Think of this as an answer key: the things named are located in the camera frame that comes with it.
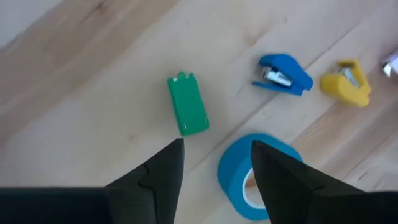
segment black robotic claw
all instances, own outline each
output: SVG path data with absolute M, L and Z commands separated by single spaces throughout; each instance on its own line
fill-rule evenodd
M 0 189 L 0 223 L 174 222 L 183 139 L 102 188 Z
M 363 192 L 260 141 L 251 159 L 272 224 L 397 223 L 396 192 Z

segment blue tape roll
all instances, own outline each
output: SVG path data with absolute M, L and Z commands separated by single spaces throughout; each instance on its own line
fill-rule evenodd
M 263 141 L 299 161 L 303 160 L 294 148 L 268 134 L 243 136 L 224 152 L 218 164 L 217 173 L 221 188 L 238 213 L 247 219 L 259 221 L 269 218 L 267 210 L 251 204 L 246 195 L 244 196 L 244 186 L 252 171 L 251 146 L 254 140 Z

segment green plastic toy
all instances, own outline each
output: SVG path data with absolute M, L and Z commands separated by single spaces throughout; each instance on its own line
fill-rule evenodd
M 193 73 L 180 72 L 167 79 L 175 117 L 182 136 L 196 134 L 209 128 L 205 105 L 201 100 L 198 82 Z

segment tape roll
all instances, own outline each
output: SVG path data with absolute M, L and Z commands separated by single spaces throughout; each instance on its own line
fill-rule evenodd
M 220 163 L 218 164 L 218 182 L 225 194 L 228 196 L 235 210 L 243 217 L 253 220 L 268 219 L 268 213 L 259 195 L 257 201 L 248 197 L 245 189 L 246 181 L 252 172 L 251 146 L 254 140 L 260 140 L 264 143 L 284 152 L 299 161 L 302 161 L 300 154 L 288 144 L 268 134 L 249 134 L 235 141 L 224 152 Z

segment stapler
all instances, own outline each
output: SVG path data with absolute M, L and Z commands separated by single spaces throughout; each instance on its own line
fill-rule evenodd
M 267 82 L 254 81 L 253 85 L 297 96 L 312 88 L 312 78 L 288 54 L 265 55 L 259 65 L 262 67 L 261 77 Z
M 321 77 L 321 90 L 339 100 L 364 107 L 369 104 L 371 87 L 357 60 L 340 60 L 338 73 Z

